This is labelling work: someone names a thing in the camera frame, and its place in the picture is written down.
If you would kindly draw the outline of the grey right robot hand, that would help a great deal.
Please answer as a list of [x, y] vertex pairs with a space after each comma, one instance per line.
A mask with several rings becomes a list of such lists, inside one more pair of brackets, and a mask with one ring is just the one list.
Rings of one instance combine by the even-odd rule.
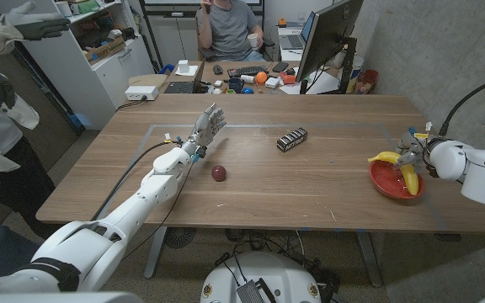
[[410, 133], [404, 133], [397, 143], [396, 153], [400, 155], [396, 166], [402, 167], [408, 164], [413, 165], [418, 173], [422, 167], [433, 168], [429, 161], [429, 153], [426, 144], [421, 139], [415, 138]]

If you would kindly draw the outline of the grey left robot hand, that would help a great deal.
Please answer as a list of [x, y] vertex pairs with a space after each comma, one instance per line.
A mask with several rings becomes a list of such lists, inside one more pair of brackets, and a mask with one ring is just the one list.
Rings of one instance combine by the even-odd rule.
[[223, 109], [217, 108], [216, 104], [213, 103], [196, 120], [189, 139], [198, 146], [208, 146], [218, 131], [227, 124], [224, 121], [225, 117], [223, 114]]

